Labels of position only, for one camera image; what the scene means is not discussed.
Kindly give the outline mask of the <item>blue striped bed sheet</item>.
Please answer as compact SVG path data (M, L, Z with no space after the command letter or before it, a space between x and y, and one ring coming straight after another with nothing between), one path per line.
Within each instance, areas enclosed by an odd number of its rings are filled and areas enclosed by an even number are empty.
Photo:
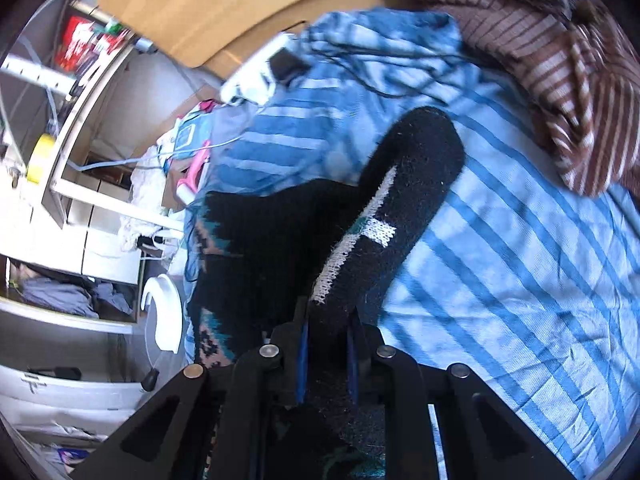
M445 13L332 12L293 51L309 70L232 129L186 215L189 300L208 194L356 185L403 114L437 107L460 136L464 168L376 325L422 364L469 364L576 478L591 477L639 418L639 214L629 193L570 192L535 140L522 90L465 47Z

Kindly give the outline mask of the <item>white shelf unit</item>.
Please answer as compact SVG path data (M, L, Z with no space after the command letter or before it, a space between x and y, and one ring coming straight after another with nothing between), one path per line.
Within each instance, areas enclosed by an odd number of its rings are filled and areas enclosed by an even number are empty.
M42 173L39 182L36 184L29 183L31 188L26 188L26 198L28 198L29 206L32 206L32 212L40 214L38 218L49 219L44 223L29 222L24 224L26 231L21 231L18 240L18 232L15 236L1 235L2 242L17 242L14 248L2 248L1 255L6 258L6 276L2 278L1 285L1 311L9 314L28 318L29 320L47 323L67 328L77 328L78 330L91 330L92 332L107 334L131 335L140 327L139 307L134 307L131 321L112 321L105 318L87 318L86 316L68 314L55 310L46 309L44 307L33 306L20 298L14 298L10 294L10 269L9 260L20 260L28 262L35 266L42 266L56 272L66 272L63 269L53 269L53 260L51 264L48 260L43 260L45 256L68 256L70 246L58 244L60 251L51 249L50 252L44 253L47 247L43 246L44 242L63 243L72 242L76 238L68 238L63 235L79 236L80 233L90 234L89 223L86 226L76 226L68 222L68 213L70 206L84 204L91 207L93 212L102 210L110 214L118 214L129 219L140 220L152 226L157 226L160 230L174 232L178 237L182 235L183 221L177 217L171 218L166 214L160 214L152 210L147 210L141 206L130 204L126 200L119 200L116 197L101 194L92 188L86 188L76 182L78 176L89 170L79 171L76 166L84 162L90 151L91 141L85 142L81 137L85 136L85 128L88 128L88 120L93 109L98 105L103 93L107 87L112 84L112 80L118 74L122 66L129 61L132 52L134 52L134 33L126 32L124 39L111 53L104 54L99 58L98 65L93 65L89 72L88 82L85 84L84 90L77 98L70 96L70 89L74 83L73 78L63 77L63 74L56 70L53 76L68 79L53 86L53 90L62 91L62 96L66 101L73 101L66 116L66 121L60 127L60 132L54 140L54 144L42 161Z

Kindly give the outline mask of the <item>yellow tape roll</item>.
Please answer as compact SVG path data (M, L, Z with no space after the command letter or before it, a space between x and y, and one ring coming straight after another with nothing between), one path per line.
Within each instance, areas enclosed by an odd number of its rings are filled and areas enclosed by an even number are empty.
M39 184L44 179L54 146L54 136L49 133L43 133L39 137L27 165L26 179L29 182Z

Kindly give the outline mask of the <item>black power adapter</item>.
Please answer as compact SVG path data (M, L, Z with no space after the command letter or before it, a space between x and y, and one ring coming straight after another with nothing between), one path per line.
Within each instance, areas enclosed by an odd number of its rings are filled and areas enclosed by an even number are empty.
M268 61L272 76L278 84L287 86L293 79L309 70L309 65L287 48L280 49Z

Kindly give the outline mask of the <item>white round stool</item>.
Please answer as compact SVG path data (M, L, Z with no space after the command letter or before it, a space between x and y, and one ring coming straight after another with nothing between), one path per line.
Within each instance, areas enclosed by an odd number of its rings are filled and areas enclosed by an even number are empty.
M155 348L178 354L183 337L183 308L178 288L167 274L145 282L141 310L146 313L144 341L148 353Z

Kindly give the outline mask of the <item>pink lint roller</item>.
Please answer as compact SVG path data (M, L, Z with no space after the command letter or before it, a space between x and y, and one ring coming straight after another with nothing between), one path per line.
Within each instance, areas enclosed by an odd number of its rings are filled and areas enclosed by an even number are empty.
M176 185L176 196L183 205L188 206L195 200L201 176L208 165L210 150L212 147L213 144L209 141L205 141L193 157L188 170L186 170L186 174L178 180Z

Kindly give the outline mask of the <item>black patterned knit sweater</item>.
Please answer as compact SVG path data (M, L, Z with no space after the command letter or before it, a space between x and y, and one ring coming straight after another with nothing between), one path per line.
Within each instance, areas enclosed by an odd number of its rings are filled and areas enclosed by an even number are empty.
M378 328L390 285L464 159L449 116L426 106L390 127L356 185L314 179L267 196L206 197L188 303L196 362L232 365L297 313L308 327L303 400L274 411L262 479L385 474L384 410L349 394L349 317Z

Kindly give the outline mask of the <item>brown striped garment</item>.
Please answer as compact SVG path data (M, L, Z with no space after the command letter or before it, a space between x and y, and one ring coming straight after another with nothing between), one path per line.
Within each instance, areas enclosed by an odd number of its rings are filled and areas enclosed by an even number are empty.
M450 14L514 77L571 191L639 193L639 55L600 0L396 1Z

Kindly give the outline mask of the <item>white power strip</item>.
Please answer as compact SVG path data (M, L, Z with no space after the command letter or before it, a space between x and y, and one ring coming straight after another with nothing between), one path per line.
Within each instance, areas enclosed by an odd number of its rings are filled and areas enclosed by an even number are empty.
M293 39L293 34L279 32L260 47L222 84L221 101L235 106L244 100L264 106L277 89L277 79L271 70L270 60Z

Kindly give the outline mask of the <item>red book on shelf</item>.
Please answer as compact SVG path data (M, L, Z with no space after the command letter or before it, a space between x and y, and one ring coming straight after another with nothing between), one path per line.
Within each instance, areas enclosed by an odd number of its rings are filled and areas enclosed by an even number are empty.
M79 15L68 19L55 63L66 72L77 72L83 62L102 54L111 54L129 34L119 22L100 24Z

